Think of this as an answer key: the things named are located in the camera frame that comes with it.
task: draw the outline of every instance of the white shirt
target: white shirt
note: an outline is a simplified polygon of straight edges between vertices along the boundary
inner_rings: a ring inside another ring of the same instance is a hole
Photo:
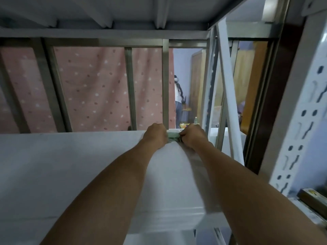
[[[181,93],[178,91],[177,84],[175,83],[175,101],[182,103]]]

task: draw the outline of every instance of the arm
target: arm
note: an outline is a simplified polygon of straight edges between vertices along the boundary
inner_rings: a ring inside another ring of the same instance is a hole
[[[167,143],[162,124],[107,166],[75,198],[41,244],[123,244],[153,153]]]
[[[238,244],[326,244],[325,235],[292,202],[217,150],[199,125],[180,135],[202,159]]]

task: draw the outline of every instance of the jeans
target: jeans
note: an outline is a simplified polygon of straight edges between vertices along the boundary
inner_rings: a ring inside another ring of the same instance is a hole
[[[176,112],[176,129],[180,129],[180,123],[182,119],[182,103],[175,101],[175,112]]]

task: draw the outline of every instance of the right hand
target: right hand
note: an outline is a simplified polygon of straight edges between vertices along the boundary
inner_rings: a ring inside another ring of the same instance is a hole
[[[208,137],[200,125],[189,124],[180,132],[180,136],[183,143],[192,149],[196,147],[199,141],[208,141]]]

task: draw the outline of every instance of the green cloth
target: green cloth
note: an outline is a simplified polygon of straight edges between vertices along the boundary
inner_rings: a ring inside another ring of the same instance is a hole
[[[171,142],[182,142],[182,138],[181,136],[179,135],[179,133],[177,132],[167,132],[168,134],[168,143],[171,143]]]

